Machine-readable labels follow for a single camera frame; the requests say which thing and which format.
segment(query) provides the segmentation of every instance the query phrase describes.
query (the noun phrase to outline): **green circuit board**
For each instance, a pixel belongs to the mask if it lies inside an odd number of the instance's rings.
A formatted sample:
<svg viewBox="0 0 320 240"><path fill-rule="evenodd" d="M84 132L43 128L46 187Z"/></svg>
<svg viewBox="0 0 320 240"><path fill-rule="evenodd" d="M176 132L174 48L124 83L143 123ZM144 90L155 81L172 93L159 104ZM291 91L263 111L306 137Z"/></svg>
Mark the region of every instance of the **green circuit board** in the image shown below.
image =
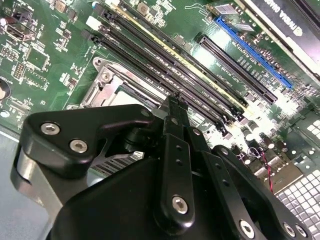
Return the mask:
<svg viewBox="0 0 320 240"><path fill-rule="evenodd" d="M91 31L86 21L89 16L97 17L93 13L96 3L101 2L13 0L0 3L3 17L9 16L17 7L28 9L32 13L34 31L34 39L24 42L5 31L0 35L0 77L11 89L10 97L0 102L1 110L9 113L0 117L1 125L19 133L24 119L31 113L77 107L97 75L93 57L118 62L116 54L81 37L83 29ZM139 11L139 0L128 0L127 3ZM290 76L294 76L289 77L293 89L284 95L286 88L213 22L214 16L208 10L212 3L212 0L147 0L144 4L149 7L149 15L144 17L241 96L250 93L248 102L253 118L259 117L261 125L267 126L268 134L275 133L270 129L285 132L289 120L300 117L304 110L319 103L319 86L275 42L265 40L261 43L264 48L271 51ZM278 97L277 103L266 104L198 46L195 38L199 33L209 36L272 91ZM308 91L302 85L309 85ZM195 125L203 131L212 126L206 119Z"/></svg>

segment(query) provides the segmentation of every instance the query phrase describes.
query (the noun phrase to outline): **screw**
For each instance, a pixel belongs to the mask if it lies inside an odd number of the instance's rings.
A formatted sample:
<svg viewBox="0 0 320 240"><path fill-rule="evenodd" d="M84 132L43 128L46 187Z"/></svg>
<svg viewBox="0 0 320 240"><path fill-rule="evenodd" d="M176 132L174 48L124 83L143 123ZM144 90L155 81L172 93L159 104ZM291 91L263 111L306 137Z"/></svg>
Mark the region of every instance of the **screw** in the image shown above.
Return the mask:
<svg viewBox="0 0 320 240"><path fill-rule="evenodd" d="M171 121L175 124L175 125L178 125L179 123L178 123L178 120L177 119L175 119L174 117L173 118L171 118Z"/></svg>
<svg viewBox="0 0 320 240"><path fill-rule="evenodd" d="M296 233L295 231L292 229L291 226L289 226L287 223L283 223L283 226L284 226L284 229L285 231L291 236L291 237L295 237L296 236Z"/></svg>
<svg viewBox="0 0 320 240"><path fill-rule="evenodd" d="M188 211L186 201L180 196L174 196L172 198L172 206L180 214L186 214Z"/></svg>
<svg viewBox="0 0 320 240"><path fill-rule="evenodd" d="M150 114L149 114L145 109L142 109L142 110L141 110L141 114L142 114L143 116L150 117Z"/></svg>
<svg viewBox="0 0 320 240"><path fill-rule="evenodd" d="M252 228L252 226L247 223L245 220L241 220L239 222L240 228L243 231L243 233L250 239L254 239L255 237L255 231Z"/></svg>
<svg viewBox="0 0 320 240"><path fill-rule="evenodd" d="M193 129L193 132L195 133L195 135L198 135L198 136L200 136L201 134L200 131L196 128Z"/></svg>
<svg viewBox="0 0 320 240"><path fill-rule="evenodd" d="M57 135L60 133L60 127L57 124L46 122L41 125L41 131L46 135Z"/></svg>
<svg viewBox="0 0 320 240"><path fill-rule="evenodd" d="M75 139L70 142L70 148L76 153L83 154L88 150L88 145L82 140Z"/></svg>
<svg viewBox="0 0 320 240"><path fill-rule="evenodd" d="M228 155L229 154L228 150L225 149L225 148L221 148L221 152L223 152L224 155Z"/></svg>
<svg viewBox="0 0 320 240"><path fill-rule="evenodd" d="M102 76L102 78L103 78L104 80L106 80L106 81L109 81L109 80L110 80L110 74L109 74L108 72L102 74L101 76Z"/></svg>
<svg viewBox="0 0 320 240"><path fill-rule="evenodd" d="M295 228L298 230L298 232L303 236L303 237L307 237L308 235L307 235L307 233L306 233L306 231L302 228L302 227L300 227L299 225L295 225Z"/></svg>

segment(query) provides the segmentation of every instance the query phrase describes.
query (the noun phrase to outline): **black ram slot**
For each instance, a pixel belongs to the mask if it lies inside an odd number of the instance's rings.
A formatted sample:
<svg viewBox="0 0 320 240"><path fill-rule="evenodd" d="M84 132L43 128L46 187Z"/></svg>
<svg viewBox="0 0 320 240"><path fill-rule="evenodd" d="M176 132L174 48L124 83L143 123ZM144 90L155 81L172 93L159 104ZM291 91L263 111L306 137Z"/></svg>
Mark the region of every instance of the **black ram slot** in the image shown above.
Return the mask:
<svg viewBox="0 0 320 240"><path fill-rule="evenodd" d="M201 34L197 39L197 43L212 56L214 56L219 63L232 73L239 81L246 84L252 91L260 96L267 103L272 105L278 98L270 92L261 82L250 75L241 65L226 54L219 46L217 46L206 35Z"/></svg>
<svg viewBox="0 0 320 240"><path fill-rule="evenodd" d="M152 54L150 54L148 51L146 51L143 47L139 46L138 44L136 44L135 42L133 42L131 39L129 39L127 36L123 35L121 32L118 31L108 31L108 33L115 38L117 41L121 42L124 46L129 47L132 51L134 51L136 54L140 55L140 57L143 57L145 59L147 59L148 61L150 61L153 65L155 65L158 69L159 72L161 72L164 75L167 75L169 78L173 79L175 81L176 84L179 85L180 88L182 88L185 92L188 91L189 94L191 94L191 91L187 90L186 87L183 86L182 81L179 79L179 76L176 75L173 71L171 71L166 64L163 64L162 62L160 62L158 59L156 59ZM197 95L197 98L202 98L202 95L200 93L198 93L197 89L195 90L195 95ZM225 115L225 113L217 106L215 106L213 103L209 103L206 102L205 104L209 105L210 107L212 107L218 114L220 114L221 116L225 116L228 117L227 115ZM227 105L224 105L223 102L220 102L219 105L221 108L225 108L225 111L229 111L232 112L233 108L232 106L229 107Z"/></svg>
<svg viewBox="0 0 320 240"><path fill-rule="evenodd" d="M231 95L234 99L236 99L240 104L242 104L243 106L247 107L248 103L246 102L246 100L235 90L233 90L232 88L230 88L225 82L223 82L222 80L220 80L217 76L215 76L210 70L208 70L206 67L204 67L200 62L198 62L195 58L193 58L191 55L189 55L184 49L182 49L179 45L177 45L172 39L170 39L168 36L166 36L163 32L161 32L159 29L157 29L154 25L152 25L149 21L147 21L144 17L142 17L137 11L135 11L130 5L128 5L127 3L125 3L124 1L122 1L120 3L123 8L126 9L127 12L131 13L134 17L136 17L137 21L140 22L140 24L142 24L146 29L148 29L152 34L154 34L155 36L157 36L160 40L164 40L166 42L167 45L169 45L169 47L173 47L175 49L175 51L180 54L182 57L184 57L186 60L188 60L189 62L192 63L192 65L197 68L197 70L201 71L204 75L206 75L207 78L209 78L212 82L214 82L216 85L218 85L221 89L223 89L226 93L228 93L229 95ZM124 23L126 20L122 17L121 20L117 19L118 14L113 12L112 10L110 11L106 11L104 10L104 8L99 5L96 4L95 5L95 11L97 14L99 14L100 16L103 16L104 14L107 14L107 18L110 18L110 20L112 21L117 21L119 23L119 21L121 21L121 23ZM150 37L148 35L146 35L145 33L139 31L134 25L132 25L130 23L131 26L134 27L134 34L136 35L138 32L140 32L141 34L143 34L144 38L149 39L149 41L152 39L150 39ZM158 45L157 43L155 43L154 41L153 45L156 45L159 49L161 49L161 51L164 53L164 49ZM188 70L184 65L180 64L176 59L174 59L174 64L178 64L180 66L183 66L186 69L185 73L191 73L191 75L194 75L196 78L198 78L193 72L191 72L190 70Z"/></svg>
<svg viewBox="0 0 320 240"><path fill-rule="evenodd" d="M215 106L214 104L206 101L205 99L202 100L202 95L195 91L194 93L190 91L187 87L185 87L182 84L182 81L176 76L172 71L170 71L164 64L159 62L156 58L154 58L148 51L146 51L144 48L130 40L125 35L121 34L117 31L107 31L107 33L110 34L112 38L114 38L117 42L121 43L122 45L129 48L132 52L137 54L142 59L145 59L146 61L152 63L152 68L154 68L157 72L168 78L170 82L173 82L179 89L181 89L185 94L187 94L189 97L194 99L197 102L203 102L203 108L205 108L207 111L211 109L211 112L215 112L216 116L219 116L221 120L227 120L228 123L232 121L233 119L230 118L227 114L225 114L220 108Z"/></svg>
<svg viewBox="0 0 320 240"><path fill-rule="evenodd" d="M139 59L134 57L132 54L130 54L120 46L118 46L114 41L110 40L109 38L104 37L102 40L98 36L94 36L86 30L82 32L82 36L85 39L92 40L95 44L102 45L104 48L116 53L122 59L123 62L128 62L139 72L147 76L152 82L160 84L165 91L169 93L181 92L181 90L176 89L175 86L169 86L168 83L164 79L162 79L157 73L153 72L151 69L149 69L147 65L145 65L143 62L141 62ZM182 92L182 94L186 96L184 99L187 101L188 105L192 109L196 110L205 118L212 121L213 124L217 127L217 129L219 129L221 132L226 132L222 133L223 135L229 134L223 127L222 120L219 116L216 116L214 113L212 113L212 111L204 109L203 104L197 99L192 99L191 96L186 95L185 92Z"/></svg>
<svg viewBox="0 0 320 240"><path fill-rule="evenodd" d="M205 82L203 82L198 76L196 76L193 72L191 72L184 65L182 65L179 62L177 62L177 60L171 54L169 54L167 51L165 51L162 47L160 47L154 41L150 40L145 34L140 32L134 25L129 23L126 19L118 18L118 19L116 19L116 22L122 28L126 29L133 36L135 36L137 39L139 39L141 42L143 42L146 46L148 46L153 51L155 51L156 54L160 58L165 60L168 64L171 64L172 68L177 69L181 74L187 76L188 78L192 79L197 85L201 86L206 91L203 94L205 94L206 96L209 96L210 98L214 98L214 100L216 102L218 102L224 108L229 109L229 111L235 110L234 111L234 113L235 113L234 117L237 116L238 112L240 112L241 114L243 113L242 109L238 109L236 106L234 106L227 99L225 99L224 97L219 95L217 92L214 92L213 89L210 88Z"/></svg>

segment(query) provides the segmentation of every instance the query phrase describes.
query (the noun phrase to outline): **robotic arm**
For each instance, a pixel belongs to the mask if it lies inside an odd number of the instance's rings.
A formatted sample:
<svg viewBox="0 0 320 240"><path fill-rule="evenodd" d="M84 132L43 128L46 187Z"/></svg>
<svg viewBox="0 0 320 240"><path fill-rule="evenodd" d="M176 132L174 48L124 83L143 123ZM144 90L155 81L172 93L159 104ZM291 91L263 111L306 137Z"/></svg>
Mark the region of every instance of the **robotic arm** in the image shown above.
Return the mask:
<svg viewBox="0 0 320 240"><path fill-rule="evenodd" d="M311 240L230 150L209 149L187 109L169 96L153 113L133 104L30 115L11 181L48 211L47 240ZM87 186L90 166L134 151L144 158Z"/></svg>

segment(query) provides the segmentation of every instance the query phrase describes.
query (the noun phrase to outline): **ram slot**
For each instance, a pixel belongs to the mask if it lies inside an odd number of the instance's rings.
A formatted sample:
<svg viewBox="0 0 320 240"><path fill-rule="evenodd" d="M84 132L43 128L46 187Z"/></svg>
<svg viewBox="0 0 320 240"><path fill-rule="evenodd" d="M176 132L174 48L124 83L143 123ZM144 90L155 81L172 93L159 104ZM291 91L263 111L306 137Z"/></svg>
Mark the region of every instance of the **ram slot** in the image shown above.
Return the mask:
<svg viewBox="0 0 320 240"><path fill-rule="evenodd" d="M123 6L124 9L126 9L126 12L129 12L132 16L134 16L136 18L136 20L138 22L140 22L146 29L150 30L150 32L152 34L157 36L159 39L164 40L164 42L166 44L168 44L168 46L170 48L172 47L179 55L181 55L184 59L187 59L184 61L185 62L189 61L188 62L188 66L190 66L189 68L196 69L198 71L198 73L201 73L202 77L209 80L209 83L204 82L203 84L206 84L207 86L211 86L214 89L222 90L223 92L226 93L226 94L223 93L222 95L226 95L225 97L228 100L231 100L231 102L236 103L236 105L238 107L245 110L245 107L248 106L248 103L238 92L236 92L235 90L230 88L225 82L220 80L217 76L215 76L207 68L205 68L203 65L201 65L201 63L199 63L195 58L193 58L187 52L185 52L180 46L178 46L172 39L170 39L168 36L166 36L163 32L161 32L159 29L157 29L155 26L153 26L150 22L148 22L146 19L144 19L138 12L136 12L133 8L131 8L127 3L122 1L120 3L120 5ZM161 44L159 44L157 41L154 41L150 37L150 35L146 34L144 31L141 31L139 28L135 27L135 25L133 23L131 23L128 20L126 20L125 18L123 18L121 16L121 14L118 14L112 10L105 10L104 7L102 7L99 4L96 4L94 10L96 11L96 13L98 15L106 16L106 18L110 18L111 21L115 21L117 23L121 22L121 24L124 24L124 22L129 23L131 25L131 27L133 27L133 29L134 29L133 31L135 31L135 35L139 34L139 33L142 34L145 39L152 41L153 45L157 46L157 48L159 50L161 50L163 53L167 52L171 56L171 59L174 59L174 62L176 65L184 66L184 69L186 69L186 71L188 73L190 73L192 76L199 79L199 75L197 73L194 73L192 70L188 69L188 67L186 67L185 64L182 64L181 62L179 62L179 57L177 58L176 55L172 54L173 53L172 49L168 49L168 48L164 49L164 47Z"/></svg>
<svg viewBox="0 0 320 240"><path fill-rule="evenodd" d="M141 33L136 27L134 27L128 21L126 21L123 18L118 18L115 20L115 22L118 23L123 29L131 33L134 37L139 39L146 46L148 46L150 50L154 51L159 58L166 62L167 66L176 69L180 76L184 75L187 76L189 81L192 80L192 87L194 87L195 85L199 85L200 87L202 87L204 90L200 91L200 93L207 98L213 99L219 107L228 109L228 111L233 112L232 115L234 117L238 117L238 113L243 113L242 109L238 109L234 104L232 104L227 99L219 95L217 92L213 91L213 89L211 89L207 84L205 84L201 79L199 79L193 72L191 72L185 66L177 62L177 60L175 60L175 58L172 55L170 55L167 51L164 51L163 48L158 46L154 41L147 38L143 33Z"/></svg>
<svg viewBox="0 0 320 240"><path fill-rule="evenodd" d="M185 96L185 100L188 105L192 109L203 115L205 118L210 120L222 133L222 136L225 137L230 135L224 128L223 119L221 119L219 115L216 115L214 111L205 106L199 99L197 99L193 95L189 95L187 92L183 92L181 89L177 88L176 85L173 85L165 78L162 78L162 76L160 76L152 68L150 68L135 56L133 56L131 53L127 52L125 49L119 46L113 39L108 36L104 36L102 39L96 35L92 35L86 30L82 31L81 35L85 39L93 41L96 45L101 45L102 47L114 52L119 57L119 60L121 60L121 62L128 63L129 65L137 69L138 72L145 75L151 82L159 84L160 87L168 94L173 94L176 92L182 93L182 95Z"/></svg>
<svg viewBox="0 0 320 240"><path fill-rule="evenodd" d="M121 43L123 46L129 48L132 52L134 52L141 59L145 59L147 62L151 63L152 68L159 72L162 76L167 78L167 80L171 83L174 83L181 91L187 94L191 99L194 99L197 102L203 102L203 108L207 109L207 111L211 110L211 112L215 112L216 116L219 116L219 119L226 120L225 123L231 122L233 119L225 114L219 107L214 105L213 103L208 102L206 99L203 99L203 96L197 91L191 91L186 86L184 86L183 80L179 79L179 77L172 71L170 71L166 65L160 62L158 59L154 58L148 51L146 51L143 47L139 46L125 35L121 34L117 31L110 31L109 35L114 38L117 42Z"/></svg>
<svg viewBox="0 0 320 240"><path fill-rule="evenodd" d="M278 98L270 92L261 82L256 80L250 73L248 73L241 65L226 54L219 46L210 40L206 35L201 34L197 39L197 43L205 50L207 50L219 63L232 73L239 81L246 84L252 91L260 96L267 103L272 105Z"/></svg>

